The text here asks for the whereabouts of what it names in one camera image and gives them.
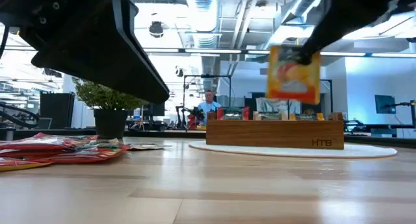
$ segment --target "man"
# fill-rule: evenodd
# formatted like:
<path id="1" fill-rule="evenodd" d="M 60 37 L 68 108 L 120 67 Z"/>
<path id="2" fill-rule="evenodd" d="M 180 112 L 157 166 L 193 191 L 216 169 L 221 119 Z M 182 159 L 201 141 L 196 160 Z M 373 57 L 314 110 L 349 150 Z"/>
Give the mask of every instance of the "man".
<path id="1" fill-rule="evenodd" d="M 213 112 L 220 108 L 221 105 L 214 101 L 214 93 L 211 90 L 205 91 L 205 101 L 198 105 L 198 109 L 203 111 L 204 119 L 203 122 L 200 123 L 202 126 L 206 126 L 208 112 Z"/>

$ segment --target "white round mat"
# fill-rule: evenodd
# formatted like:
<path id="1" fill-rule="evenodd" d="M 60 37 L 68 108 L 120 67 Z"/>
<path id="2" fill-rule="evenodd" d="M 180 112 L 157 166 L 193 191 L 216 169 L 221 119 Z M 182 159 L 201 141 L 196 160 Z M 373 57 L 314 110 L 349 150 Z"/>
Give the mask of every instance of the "white round mat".
<path id="1" fill-rule="evenodd" d="M 241 153 L 265 156 L 298 156 L 314 158 L 378 158 L 397 154 L 396 149 L 370 145 L 345 143 L 344 150 L 335 149 L 299 149 L 279 147 L 246 147 L 228 145 L 207 145 L 206 141 L 189 143 L 190 147 L 224 153 Z"/>

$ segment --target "potted plant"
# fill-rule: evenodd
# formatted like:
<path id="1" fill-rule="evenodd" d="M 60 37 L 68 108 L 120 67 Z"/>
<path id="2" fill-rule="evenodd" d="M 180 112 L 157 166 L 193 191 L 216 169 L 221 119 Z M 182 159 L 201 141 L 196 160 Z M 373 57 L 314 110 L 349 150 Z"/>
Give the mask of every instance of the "potted plant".
<path id="1" fill-rule="evenodd" d="M 127 110 L 147 104 L 132 95 L 101 84 L 73 77 L 77 98 L 94 109 L 96 131 L 100 139 L 121 139 L 125 129 Z"/>

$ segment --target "wooden box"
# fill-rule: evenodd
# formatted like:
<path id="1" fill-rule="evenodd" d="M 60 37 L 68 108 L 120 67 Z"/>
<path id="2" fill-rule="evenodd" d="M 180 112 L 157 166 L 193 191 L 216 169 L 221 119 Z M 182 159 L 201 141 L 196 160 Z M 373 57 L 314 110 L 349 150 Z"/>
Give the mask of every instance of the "wooden box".
<path id="1" fill-rule="evenodd" d="M 344 149 L 343 122 L 209 120 L 207 144 Z"/>

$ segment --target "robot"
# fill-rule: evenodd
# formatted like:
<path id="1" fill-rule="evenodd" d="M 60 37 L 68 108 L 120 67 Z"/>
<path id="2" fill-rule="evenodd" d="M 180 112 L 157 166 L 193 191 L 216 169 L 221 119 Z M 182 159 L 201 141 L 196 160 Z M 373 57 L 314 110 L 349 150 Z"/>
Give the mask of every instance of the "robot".
<path id="1" fill-rule="evenodd" d="M 130 0 L 0 0 L 5 25 L 0 56 L 8 32 L 17 27 L 38 51 L 34 66 L 162 103 L 168 87 L 134 35 L 137 13 Z"/>
<path id="2" fill-rule="evenodd" d="M 312 35 L 293 55 L 298 63 L 308 65 L 314 53 L 374 21 L 387 11 L 398 14 L 415 10 L 416 0 L 331 0 L 327 14 L 315 27 Z"/>

